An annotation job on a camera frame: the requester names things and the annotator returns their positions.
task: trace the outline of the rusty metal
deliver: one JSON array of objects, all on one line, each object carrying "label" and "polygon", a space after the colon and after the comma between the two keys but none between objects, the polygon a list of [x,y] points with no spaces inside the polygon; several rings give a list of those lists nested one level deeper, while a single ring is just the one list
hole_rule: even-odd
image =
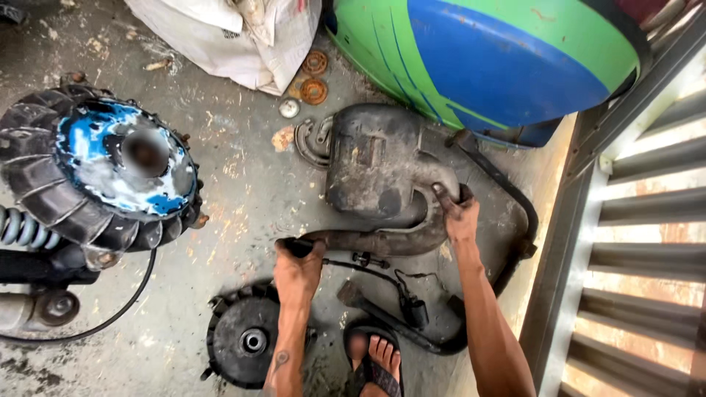
[{"label": "rusty metal", "polygon": [[310,105],[322,103],[326,100],[327,94],[328,87],[317,78],[310,78],[301,84],[301,100]]},{"label": "rusty metal", "polygon": [[328,66],[328,57],[321,51],[312,49],[306,58],[304,58],[304,63],[301,64],[301,71],[310,74],[312,76],[320,76],[326,71]]}]

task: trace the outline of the shock absorber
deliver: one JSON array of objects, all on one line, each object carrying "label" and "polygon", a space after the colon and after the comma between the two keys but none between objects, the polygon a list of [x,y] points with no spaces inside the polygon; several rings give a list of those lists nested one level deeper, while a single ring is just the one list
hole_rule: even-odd
[{"label": "shock absorber", "polygon": [[0,206],[0,242],[5,245],[17,243],[33,249],[52,249],[61,236],[39,224],[34,218],[17,208]]}]

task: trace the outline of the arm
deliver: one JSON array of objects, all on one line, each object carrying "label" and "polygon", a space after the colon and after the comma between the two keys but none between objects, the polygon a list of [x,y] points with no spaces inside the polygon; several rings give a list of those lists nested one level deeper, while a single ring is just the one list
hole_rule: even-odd
[{"label": "arm", "polygon": [[466,303],[468,353],[480,396],[534,396],[530,366],[500,311],[476,245],[480,204],[462,185],[462,203],[451,201],[441,184],[433,185],[445,212],[446,230],[456,253]]},{"label": "arm", "polygon": [[326,246],[323,242],[315,242],[311,253],[300,259],[278,240],[275,251],[275,285],[280,296],[279,335],[263,391],[266,396],[273,397],[301,396],[306,323],[311,300],[321,279],[321,259]]}]

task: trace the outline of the black sandal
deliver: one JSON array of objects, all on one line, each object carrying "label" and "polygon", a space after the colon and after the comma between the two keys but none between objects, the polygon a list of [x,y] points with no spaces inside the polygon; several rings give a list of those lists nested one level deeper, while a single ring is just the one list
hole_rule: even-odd
[{"label": "black sandal", "polygon": [[[346,325],[346,328],[343,330],[343,343],[346,350],[346,357],[348,358],[348,364],[351,368],[353,368],[353,362],[350,357],[350,352],[348,351],[348,346],[351,338],[356,335],[365,335],[368,343],[370,343],[370,337],[372,335],[377,335],[385,339],[388,343],[392,343],[395,350],[400,349],[400,344],[395,334],[385,324],[374,319],[353,321]],[[354,373],[353,382],[351,383],[355,396],[360,396],[363,387],[369,382],[378,385],[380,389],[383,389],[390,397],[404,397],[405,395],[405,390],[402,387],[402,365],[400,364],[400,381],[397,382],[390,372],[387,372],[380,365],[373,362],[373,360],[370,360],[370,356],[366,352],[362,363]]]}]

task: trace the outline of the man's right hand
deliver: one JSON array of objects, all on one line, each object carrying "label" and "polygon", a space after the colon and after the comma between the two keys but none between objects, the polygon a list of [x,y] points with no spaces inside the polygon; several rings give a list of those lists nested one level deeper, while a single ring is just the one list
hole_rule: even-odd
[{"label": "man's right hand", "polygon": [[459,244],[475,244],[476,228],[478,226],[478,212],[481,205],[473,197],[473,193],[468,186],[461,184],[460,203],[453,202],[448,195],[448,190],[440,183],[431,185],[436,198],[441,204],[445,213],[446,232],[451,244],[457,247]]}]

